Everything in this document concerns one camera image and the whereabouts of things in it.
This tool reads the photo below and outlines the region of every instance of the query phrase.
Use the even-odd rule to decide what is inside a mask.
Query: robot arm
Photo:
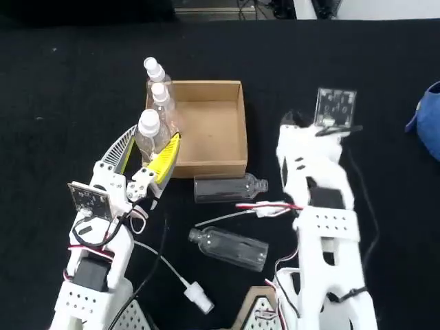
[[[293,223],[299,268],[277,271],[277,296],[289,330],[375,330],[353,192],[338,163],[340,140],[348,133],[319,136],[321,130],[286,122],[280,127],[276,155],[283,189],[303,210]],[[336,298],[330,301],[328,294]]]
[[[134,240],[120,221],[128,217],[147,221],[148,212],[154,209],[168,182],[179,147],[176,136],[166,148],[166,159],[158,159],[154,169],[141,167],[127,185],[121,172],[133,144],[134,129],[130,128],[95,163],[88,185],[69,184],[78,213],[69,233],[71,256],[51,330],[107,330],[133,293],[124,274]],[[147,196],[151,205],[145,212],[137,203]],[[195,283],[189,285],[187,291],[193,293],[194,287]],[[204,297],[200,290],[198,299]],[[136,300],[125,309],[114,329],[150,330]]]

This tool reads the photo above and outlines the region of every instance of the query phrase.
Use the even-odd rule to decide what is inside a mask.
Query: black tabletop
[[[381,231],[366,273],[379,328],[432,326],[440,293],[440,172],[404,125],[439,78],[439,29],[440,21],[265,21],[0,33],[2,329],[49,327],[75,215],[66,184],[87,183],[94,162],[136,122],[147,56],[176,80],[242,81],[247,170],[269,181],[263,200],[283,198],[275,156],[282,115],[295,109],[312,116],[319,87],[356,90],[354,123],[364,130],[346,143]],[[342,164],[364,253],[374,226],[345,153]],[[289,217],[219,223],[270,244],[263,272],[249,272],[204,256],[187,239],[194,223],[233,212],[232,205],[196,206],[190,180],[172,181],[161,204],[168,213],[165,257],[188,281],[198,281],[216,307],[204,316],[160,265],[138,298],[160,329],[229,327],[249,287],[272,278],[274,261],[295,248]],[[158,248],[162,224],[151,219],[137,239]],[[126,274],[135,287],[153,260],[135,247]]]

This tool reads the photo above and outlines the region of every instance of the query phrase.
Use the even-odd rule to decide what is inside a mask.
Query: white bottle cap
[[[156,61],[154,57],[147,57],[144,60],[144,67],[148,77],[154,82],[163,81],[165,78],[164,68]]]
[[[151,93],[153,94],[154,103],[157,105],[166,105],[170,100],[168,88],[161,82],[155,82],[151,86]]]
[[[214,304],[205,295],[204,290],[197,282],[194,282],[189,287],[187,287],[184,294],[186,297],[188,297],[189,300],[195,303],[198,306],[198,308],[200,308],[200,310],[205,314],[209,313],[211,309],[214,308]]]
[[[157,111],[153,109],[143,110],[137,128],[143,136],[148,138],[156,136],[160,130],[160,119]]]

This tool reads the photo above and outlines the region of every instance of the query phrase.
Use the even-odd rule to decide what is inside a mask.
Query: cardboard box
[[[173,177],[242,177],[248,163],[239,81],[174,81],[183,123]]]

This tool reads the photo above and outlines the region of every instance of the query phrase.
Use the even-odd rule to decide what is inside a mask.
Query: plastic bottle
[[[146,82],[146,106],[153,107],[153,95],[151,87],[154,83],[164,83],[172,99],[174,99],[174,88],[171,77],[165,73],[164,68],[156,61],[154,57],[147,57],[144,60],[144,67],[148,75]]]
[[[194,178],[196,203],[251,201],[268,189],[267,180],[259,180],[250,173],[238,179]]]
[[[231,264],[261,272],[266,262],[269,244],[239,236],[216,227],[192,229],[189,240],[199,245],[205,255]]]
[[[143,162],[151,162],[170,142],[170,131],[165,122],[159,119],[156,110],[144,110],[135,132],[136,144],[142,154]]]
[[[151,86],[151,93],[153,94],[154,110],[159,113],[159,118],[167,123],[171,136],[174,136],[179,131],[175,101],[171,98],[166,85],[161,82],[155,82]]]

